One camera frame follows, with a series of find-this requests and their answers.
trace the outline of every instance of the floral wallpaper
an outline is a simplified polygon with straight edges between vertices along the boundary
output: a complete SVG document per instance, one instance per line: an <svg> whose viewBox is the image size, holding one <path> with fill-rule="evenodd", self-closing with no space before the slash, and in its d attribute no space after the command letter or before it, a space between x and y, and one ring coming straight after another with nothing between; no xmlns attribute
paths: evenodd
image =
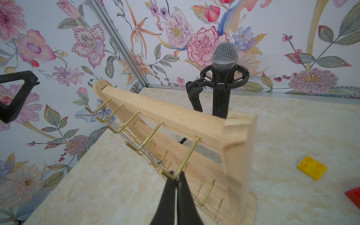
<svg viewBox="0 0 360 225"><path fill-rule="evenodd" d="M358 0L103 0L151 84L184 86L234 42L243 91L359 98Z"/></svg>
<svg viewBox="0 0 360 225"><path fill-rule="evenodd" d="M0 224L26 220L105 132L84 109L103 103L92 90L96 80L141 90L109 39L85 2L0 0L1 74L31 70L40 81L18 117L0 121ZM10 105L22 85L0 84L0 101Z"/></svg>

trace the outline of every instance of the orange lily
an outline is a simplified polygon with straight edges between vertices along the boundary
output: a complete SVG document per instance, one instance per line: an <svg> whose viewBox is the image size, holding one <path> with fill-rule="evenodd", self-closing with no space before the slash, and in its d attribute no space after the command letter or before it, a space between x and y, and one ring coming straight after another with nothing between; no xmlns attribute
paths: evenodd
<svg viewBox="0 0 360 225"><path fill-rule="evenodd" d="M129 3L127 2L127 0L125 0L125 1L126 1L127 6L129 7L129 10L130 10L130 13L131 13L131 17L132 17L132 20L133 20L134 25L135 25L135 28L134 28L134 30L132 31L131 36L130 36L132 49L134 49L134 43L132 42L132 38L135 37L135 41L137 42L137 41L138 41L138 38L139 38L139 36L140 36L141 39L143 40L143 43L144 43L144 47L145 47L145 57L146 57L146 56L147 56L146 43L145 43L145 39L144 39L144 37L143 37L143 35L142 35L141 32L147 33L147 34L150 34L150 35L153 35L153 36L155 36L155 35L160 35L160 34L153 33L153 32L150 32L150 31L148 31L148 30L146 30L146 29L141 28L141 27L144 25L144 22L145 22L145 20L146 20L147 18L143 19L143 20L138 24L138 23L136 22L136 20L135 20L134 14L132 13L132 10L131 10L131 7L130 7Z"/></svg>

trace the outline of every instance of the wooden jewelry stand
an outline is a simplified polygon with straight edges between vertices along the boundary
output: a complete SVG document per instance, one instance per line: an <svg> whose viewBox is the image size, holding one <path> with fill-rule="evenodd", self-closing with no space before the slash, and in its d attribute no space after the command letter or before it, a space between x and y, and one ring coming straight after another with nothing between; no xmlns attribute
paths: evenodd
<svg viewBox="0 0 360 225"><path fill-rule="evenodd" d="M117 89L106 80L98 80L94 91L104 104L94 112L86 108L96 113L107 104L113 114L97 119L108 122L109 129L120 133L164 178L175 179L186 171L195 205L207 215L218 224L254 223L255 197L249 193L249 183L256 115L232 111L223 119ZM122 126L110 120L114 114ZM150 128L139 115L158 122L157 126ZM160 126L194 141L192 147L157 132ZM219 153L222 166L195 152L197 144Z"/></svg>

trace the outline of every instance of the table surface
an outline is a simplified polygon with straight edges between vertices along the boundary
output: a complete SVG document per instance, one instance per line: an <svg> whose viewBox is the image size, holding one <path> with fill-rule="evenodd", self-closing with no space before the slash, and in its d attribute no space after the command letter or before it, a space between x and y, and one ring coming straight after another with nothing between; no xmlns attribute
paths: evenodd
<svg viewBox="0 0 360 225"><path fill-rule="evenodd" d="M144 88L140 94L192 108L185 91ZM212 93L200 99L211 114ZM231 109L258 115L250 184L255 224L359 224L360 210L344 192L360 186L360 105L231 95ZM221 163L218 154L196 151ZM320 180L297 169L306 155L328 167ZM146 225L164 184L120 135L107 130L25 225Z"/></svg>

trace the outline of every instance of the microphone grille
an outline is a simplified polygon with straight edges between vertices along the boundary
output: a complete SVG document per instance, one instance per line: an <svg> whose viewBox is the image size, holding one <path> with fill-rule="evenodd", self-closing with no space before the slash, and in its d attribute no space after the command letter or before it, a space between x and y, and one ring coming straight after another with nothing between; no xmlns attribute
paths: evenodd
<svg viewBox="0 0 360 225"><path fill-rule="evenodd" d="M238 61L238 51L234 43L222 42L212 53L212 65L217 70L228 70L233 68Z"/></svg>

